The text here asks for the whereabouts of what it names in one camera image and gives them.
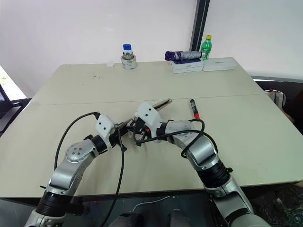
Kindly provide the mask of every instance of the white wall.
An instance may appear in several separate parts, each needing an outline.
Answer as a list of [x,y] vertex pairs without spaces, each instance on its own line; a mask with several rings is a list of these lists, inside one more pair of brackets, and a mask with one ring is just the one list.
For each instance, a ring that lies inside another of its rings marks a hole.
[[302,0],[211,0],[211,57],[234,57],[252,76],[303,79]]
[[1,0],[0,65],[32,97],[61,64],[188,50],[196,0]]

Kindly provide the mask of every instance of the water bottle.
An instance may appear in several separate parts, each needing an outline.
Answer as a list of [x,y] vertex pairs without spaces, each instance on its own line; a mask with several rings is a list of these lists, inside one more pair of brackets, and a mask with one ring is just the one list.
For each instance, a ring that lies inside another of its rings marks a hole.
[[207,35],[205,41],[202,43],[201,51],[205,51],[205,52],[206,52],[206,55],[205,55],[205,57],[202,58],[201,60],[208,60],[210,51],[211,51],[211,49],[212,49],[212,42],[211,42],[211,39],[212,39],[212,35]]

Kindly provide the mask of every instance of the red marker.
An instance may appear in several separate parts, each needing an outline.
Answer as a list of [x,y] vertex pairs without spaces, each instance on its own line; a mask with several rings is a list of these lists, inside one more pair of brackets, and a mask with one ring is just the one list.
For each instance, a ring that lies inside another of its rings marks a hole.
[[195,103],[194,99],[190,100],[190,105],[191,105],[191,108],[193,108],[194,117],[196,119],[200,119],[200,116],[199,116],[199,113],[198,113],[198,110],[197,110],[196,103]]

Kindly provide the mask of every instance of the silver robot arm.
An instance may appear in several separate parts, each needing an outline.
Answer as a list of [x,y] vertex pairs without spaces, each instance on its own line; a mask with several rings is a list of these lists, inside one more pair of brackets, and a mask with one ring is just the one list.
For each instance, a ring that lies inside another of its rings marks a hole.
[[[151,137],[195,129],[190,121],[163,122],[159,113],[148,103],[143,103],[135,116],[139,123],[137,129],[146,125],[151,131]],[[187,132],[166,137],[164,140],[184,149],[197,135],[196,132]],[[197,171],[205,190],[212,196],[219,212],[229,226],[249,227],[252,224],[256,227],[269,226],[263,219],[254,215],[249,200],[230,174],[231,168],[224,166],[209,138],[204,135],[199,137],[185,151],[185,155]]]
[[60,227],[83,176],[91,162],[115,144],[114,122],[100,115],[96,124],[98,135],[75,143],[65,151],[64,160],[55,169],[43,197],[32,211],[25,227]]

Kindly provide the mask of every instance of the black chair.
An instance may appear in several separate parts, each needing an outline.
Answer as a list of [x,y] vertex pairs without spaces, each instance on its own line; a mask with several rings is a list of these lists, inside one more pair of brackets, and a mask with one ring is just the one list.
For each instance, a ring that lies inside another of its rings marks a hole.
[[0,136],[23,109],[22,103],[12,103],[0,85]]

